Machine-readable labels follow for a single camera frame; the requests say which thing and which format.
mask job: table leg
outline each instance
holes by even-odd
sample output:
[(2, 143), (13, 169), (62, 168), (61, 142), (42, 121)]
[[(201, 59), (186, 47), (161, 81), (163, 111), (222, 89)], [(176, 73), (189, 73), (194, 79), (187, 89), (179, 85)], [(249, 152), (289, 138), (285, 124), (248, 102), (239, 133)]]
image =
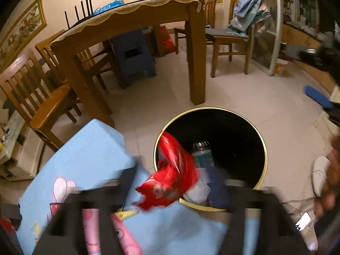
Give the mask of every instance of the table leg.
[(156, 45), (157, 45), (157, 51), (158, 51), (158, 56), (159, 57), (163, 57), (165, 56), (165, 50), (164, 50), (164, 46), (163, 46), (163, 41), (162, 41), (162, 33), (160, 31), (160, 26), (153, 26), (153, 33), (155, 35), (155, 39), (156, 39)]
[(190, 99), (197, 105), (205, 101), (205, 20), (204, 11), (197, 13), (197, 4), (191, 3), (189, 21), (185, 22), (187, 59), (190, 80)]
[(105, 110), (108, 106), (92, 79), (88, 79), (81, 72), (81, 62), (77, 56), (73, 58), (67, 53), (57, 55), (59, 64), (65, 72), (69, 83), (85, 107), (86, 112), (94, 119), (98, 119), (111, 127), (114, 121)]

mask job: cartoon pig eye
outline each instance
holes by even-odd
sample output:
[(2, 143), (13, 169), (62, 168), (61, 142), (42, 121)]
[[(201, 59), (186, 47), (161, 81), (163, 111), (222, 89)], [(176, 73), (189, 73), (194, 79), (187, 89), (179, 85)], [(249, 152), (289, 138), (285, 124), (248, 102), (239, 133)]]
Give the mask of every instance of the cartoon pig eye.
[(123, 232), (123, 230), (117, 230), (116, 231), (116, 233), (117, 233), (117, 236), (118, 236), (118, 239), (121, 239), (121, 238), (123, 238), (124, 237), (124, 232)]

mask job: hand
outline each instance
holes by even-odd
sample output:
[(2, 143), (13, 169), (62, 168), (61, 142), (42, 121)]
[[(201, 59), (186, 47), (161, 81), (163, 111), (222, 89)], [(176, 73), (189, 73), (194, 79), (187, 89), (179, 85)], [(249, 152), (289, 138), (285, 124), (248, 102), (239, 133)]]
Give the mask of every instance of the hand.
[(332, 147), (335, 149), (333, 153), (328, 156), (330, 165), (327, 170), (327, 179), (321, 190), (321, 197), (315, 202), (314, 214), (320, 218), (326, 210), (330, 210), (335, 206), (338, 192), (335, 193), (334, 189), (340, 187), (340, 165), (338, 163), (338, 143), (339, 136), (332, 139)]

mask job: glass door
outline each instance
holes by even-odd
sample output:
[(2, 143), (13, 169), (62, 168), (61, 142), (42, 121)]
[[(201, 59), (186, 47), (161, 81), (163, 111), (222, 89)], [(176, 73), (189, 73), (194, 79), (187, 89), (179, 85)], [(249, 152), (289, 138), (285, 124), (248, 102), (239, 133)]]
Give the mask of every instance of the glass door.
[(273, 24), (266, 33), (252, 37), (252, 59), (268, 74), (273, 75), (281, 43), (282, 3), (281, 0), (264, 0), (273, 17)]

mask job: gold rim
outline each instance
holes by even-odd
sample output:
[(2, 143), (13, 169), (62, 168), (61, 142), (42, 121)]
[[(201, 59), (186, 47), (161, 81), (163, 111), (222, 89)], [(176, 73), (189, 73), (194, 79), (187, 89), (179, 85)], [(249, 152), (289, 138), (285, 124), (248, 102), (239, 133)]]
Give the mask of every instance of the gold rim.
[[(219, 107), (199, 107), (199, 108), (194, 108), (194, 109), (190, 109), (188, 111), (185, 111), (179, 115), (177, 115), (176, 117), (174, 117), (172, 120), (170, 120), (166, 125), (165, 127), (162, 129), (162, 131), (160, 132), (160, 134), (158, 135), (157, 137), (157, 140), (155, 142), (155, 146), (154, 146), (154, 149), (153, 149), (153, 166), (155, 168), (155, 171), (157, 171), (157, 164), (156, 164), (156, 148), (157, 148), (157, 144), (158, 144), (158, 141), (160, 139), (160, 136), (162, 135), (162, 133), (167, 129), (167, 127), (175, 120), (177, 120), (179, 117), (187, 114), (187, 113), (190, 113), (190, 112), (193, 112), (193, 111), (197, 111), (197, 110), (202, 110), (202, 109), (219, 109), (219, 110), (224, 110), (224, 111), (227, 111), (227, 112), (230, 112), (230, 113), (233, 113), (241, 118), (243, 118), (244, 120), (246, 120), (254, 129), (255, 131), (257, 132), (257, 134), (259, 135), (261, 141), (262, 141), (262, 145), (263, 145), (263, 150), (265, 152), (265, 165), (263, 166), (263, 171), (262, 171), (262, 175), (259, 179), (259, 181), (257, 182), (257, 184), (255, 185), (255, 187), (253, 188), (254, 190), (257, 190), (260, 188), (263, 180), (265, 179), (266, 177), (266, 173), (267, 173), (267, 168), (268, 168), (268, 154), (267, 154), (267, 147), (266, 147), (266, 144), (265, 144), (265, 141), (263, 140), (261, 134), (259, 133), (259, 131), (256, 129), (256, 127), (250, 122), (248, 121), (245, 117), (241, 116), (240, 114), (237, 114), (233, 111), (230, 111), (230, 110), (227, 110), (227, 109), (224, 109), (224, 108), (219, 108)], [(180, 198), (180, 203), (190, 207), (190, 208), (193, 208), (193, 209), (197, 209), (197, 210), (200, 210), (200, 211), (209, 211), (209, 212), (219, 212), (219, 211), (225, 211), (225, 209), (217, 209), (217, 208), (213, 208), (213, 207), (208, 207), (208, 206), (201, 206), (201, 205), (197, 205), (197, 204), (193, 204), (191, 202), (188, 202), (186, 200), (184, 200), (183, 198)]]

